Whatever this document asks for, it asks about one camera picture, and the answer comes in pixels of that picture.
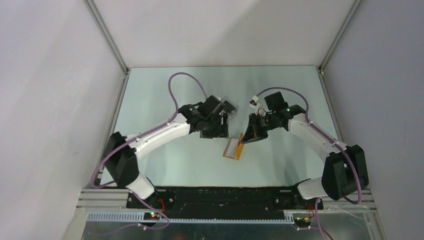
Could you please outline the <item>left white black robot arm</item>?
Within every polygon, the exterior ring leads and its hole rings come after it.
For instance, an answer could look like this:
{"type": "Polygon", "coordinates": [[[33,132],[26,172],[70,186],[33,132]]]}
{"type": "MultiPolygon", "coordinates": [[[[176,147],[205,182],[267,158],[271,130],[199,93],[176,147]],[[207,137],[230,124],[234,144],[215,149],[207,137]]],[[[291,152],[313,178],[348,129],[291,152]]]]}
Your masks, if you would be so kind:
{"type": "Polygon", "coordinates": [[[119,188],[130,190],[145,208],[153,208],[158,194],[152,182],[140,173],[138,161],[156,148],[195,132],[201,138],[228,138],[228,117],[235,107],[227,100],[209,96],[204,102],[186,104],[164,123],[129,135],[113,133],[107,142],[103,166],[119,188]]]}

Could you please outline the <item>orange leather card holder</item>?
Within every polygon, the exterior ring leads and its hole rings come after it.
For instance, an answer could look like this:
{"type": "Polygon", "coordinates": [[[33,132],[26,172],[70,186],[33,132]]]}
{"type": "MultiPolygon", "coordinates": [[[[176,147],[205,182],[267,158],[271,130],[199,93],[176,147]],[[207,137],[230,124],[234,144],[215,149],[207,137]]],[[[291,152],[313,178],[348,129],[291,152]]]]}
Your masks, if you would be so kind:
{"type": "Polygon", "coordinates": [[[230,137],[222,156],[236,161],[240,160],[244,148],[244,144],[241,143],[243,137],[243,133],[241,133],[239,137],[230,137]]]}

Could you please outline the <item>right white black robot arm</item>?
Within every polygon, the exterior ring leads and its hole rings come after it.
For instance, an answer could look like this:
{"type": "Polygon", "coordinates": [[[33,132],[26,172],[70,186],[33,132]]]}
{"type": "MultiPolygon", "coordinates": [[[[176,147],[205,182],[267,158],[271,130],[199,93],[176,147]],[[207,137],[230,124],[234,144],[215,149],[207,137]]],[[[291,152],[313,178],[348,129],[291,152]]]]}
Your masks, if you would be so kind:
{"type": "Polygon", "coordinates": [[[264,100],[267,110],[261,108],[258,95],[249,102],[255,111],[249,115],[241,144],[264,140],[269,131],[285,129],[306,143],[324,163],[321,177],[296,185],[297,191],[290,196],[295,208],[304,209],[315,198],[347,199],[369,185],[365,152],[359,145],[347,145],[332,137],[309,119],[307,107],[289,105],[281,92],[272,93],[264,100]]]}

